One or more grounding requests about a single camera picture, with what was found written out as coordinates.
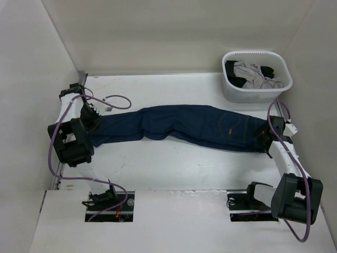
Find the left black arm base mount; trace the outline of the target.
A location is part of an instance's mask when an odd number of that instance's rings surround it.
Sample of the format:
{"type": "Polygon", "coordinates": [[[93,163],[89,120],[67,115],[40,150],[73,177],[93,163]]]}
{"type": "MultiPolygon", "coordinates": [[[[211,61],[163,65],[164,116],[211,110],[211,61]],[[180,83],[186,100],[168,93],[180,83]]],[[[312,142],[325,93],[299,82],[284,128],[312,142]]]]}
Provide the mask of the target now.
{"type": "Polygon", "coordinates": [[[85,222],[132,222],[135,207],[135,191],[116,191],[114,186],[101,194],[89,193],[88,200],[83,201],[86,207],[85,222]]]}

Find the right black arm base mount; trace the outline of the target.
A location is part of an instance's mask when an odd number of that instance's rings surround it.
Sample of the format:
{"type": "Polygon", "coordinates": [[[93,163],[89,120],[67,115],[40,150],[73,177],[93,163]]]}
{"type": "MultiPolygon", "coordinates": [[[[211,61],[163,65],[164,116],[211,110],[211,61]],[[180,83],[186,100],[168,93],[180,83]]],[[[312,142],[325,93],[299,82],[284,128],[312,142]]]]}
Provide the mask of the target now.
{"type": "Polygon", "coordinates": [[[232,222],[278,221],[271,214],[275,189],[268,184],[251,182],[245,190],[228,190],[226,206],[232,222]]]}

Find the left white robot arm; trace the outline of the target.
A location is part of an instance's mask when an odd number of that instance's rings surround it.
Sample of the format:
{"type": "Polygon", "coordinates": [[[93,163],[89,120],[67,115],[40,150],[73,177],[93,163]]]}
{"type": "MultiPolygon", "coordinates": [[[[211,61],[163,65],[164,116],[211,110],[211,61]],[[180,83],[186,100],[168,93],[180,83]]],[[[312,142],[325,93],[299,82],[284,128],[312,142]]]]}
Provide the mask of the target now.
{"type": "Polygon", "coordinates": [[[102,118],[84,95],[85,89],[78,83],[62,90],[59,95],[62,103],[60,114],[47,131],[54,140],[53,147],[59,161],[75,168],[82,178],[89,178],[90,198],[99,201],[106,210],[113,210],[118,204],[115,188],[91,166],[94,146],[90,134],[102,123],[102,118]]]}

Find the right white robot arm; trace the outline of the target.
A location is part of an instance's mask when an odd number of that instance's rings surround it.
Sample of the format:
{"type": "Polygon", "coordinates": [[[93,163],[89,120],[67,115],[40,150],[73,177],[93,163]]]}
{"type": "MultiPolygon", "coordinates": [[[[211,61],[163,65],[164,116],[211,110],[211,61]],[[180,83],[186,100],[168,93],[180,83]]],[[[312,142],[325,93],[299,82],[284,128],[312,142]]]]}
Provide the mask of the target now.
{"type": "Polygon", "coordinates": [[[297,129],[280,116],[270,116],[254,134],[263,151],[275,162],[281,180],[276,188],[265,183],[252,182],[244,195],[249,208],[264,204],[274,218],[298,223],[315,223],[323,184],[299,169],[291,136],[297,129]]]}

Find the dark blue denim trousers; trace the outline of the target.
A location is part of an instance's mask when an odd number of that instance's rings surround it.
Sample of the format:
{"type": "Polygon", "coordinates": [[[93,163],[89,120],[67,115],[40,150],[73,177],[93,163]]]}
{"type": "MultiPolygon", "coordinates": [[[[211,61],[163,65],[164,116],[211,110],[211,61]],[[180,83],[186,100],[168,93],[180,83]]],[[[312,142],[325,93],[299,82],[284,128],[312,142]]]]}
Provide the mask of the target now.
{"type": "Polygon", "coordinates": [[[202,147],[263,152],[253,132],[265,120],[221,110],[209,105],[161,105],[135,112],[105,115],[91,134],[95,147],[107,143],[138,141],[168,136],[202,147]]]}

